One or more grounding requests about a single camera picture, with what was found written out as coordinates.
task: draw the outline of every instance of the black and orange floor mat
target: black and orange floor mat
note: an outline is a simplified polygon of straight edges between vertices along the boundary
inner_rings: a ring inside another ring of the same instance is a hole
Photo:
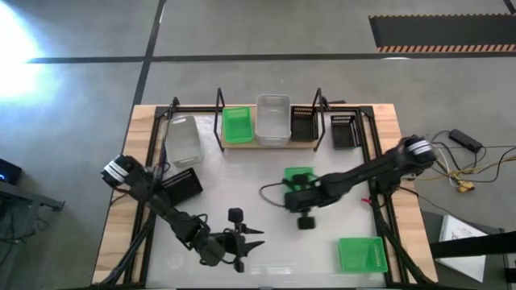
[[[516,15],[372,15],[379,52],[516,52]]]

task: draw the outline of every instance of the yellow wire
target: yellow wire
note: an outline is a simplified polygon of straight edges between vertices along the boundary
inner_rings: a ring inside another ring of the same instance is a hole
[[[506,158],[502,159],[501,162],[497,161],[497,162],[491,163],[490,165],[487,165],[487,166],[476,167],[476,168],[468,168],[468,169],[462,169],[462,170],[455,170],[455,171],[449,172],[448,175],[441,175],[441,176],[434,176],[434,177],[427,177],[427,178],[418,178],[417,180],[430,181],[430,180],[438,180],[439,178],[448,178],[449,176],[453,177],[454,175],[457,175],[457,174],[460,174],[460,173],[475,172],[475,171],[479,171],[481,169],[491,168],[493,166],[498,165],[498,163],[502,164],[504,162],[514,161],[514,160],[516,160],[516,156],[506,157]]]

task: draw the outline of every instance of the black tray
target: black tray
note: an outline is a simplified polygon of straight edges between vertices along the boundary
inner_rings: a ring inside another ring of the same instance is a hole
[[[201,182],[199,182],[193,168],[188,168],[167,180],[163,180],[161,185],[172,206],[176,206],[202,192]]]
[[[356,131],[356,117],[350,115],[331,116],[331,137],[335,149],[358,147],[360,141]]]
[[[317,108],[292,106],[290,112],[290,139],[295,142],[312,142],[319,138]]]

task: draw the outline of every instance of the clear plastic container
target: clear plastic container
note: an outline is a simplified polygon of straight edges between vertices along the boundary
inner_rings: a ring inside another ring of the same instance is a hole
[[[164,141],[167,160],[176,167],[189,166],[203,159],[201,140],[194,116],[175,118],[169,121],[169,132]]]
[[[283,147],[291,135],[290,96],[261,94],[256,99],[256,129],[258,144]]]

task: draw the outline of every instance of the wooden shelf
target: wooden shelf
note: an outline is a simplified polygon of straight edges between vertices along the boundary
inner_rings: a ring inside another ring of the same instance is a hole
[[[252,122],[252,131],[253,133],[256,132],[255,130],[255,120],[256,120],[256,106],[250,106],[251,108],[251,122]],[[248,143],[228,143],[224,139],[224,133],[221,133],[221,143],[223,145],[223,148],[230,148],[230,149],[314,149],[317,146],[318,140],[312,141],[312,142],[294,142],[294,141],[288,141],[287,144],[284,147],[264,147],[258,144],[258,140],[256,140],[256,136],[252,139],[251,142]]]

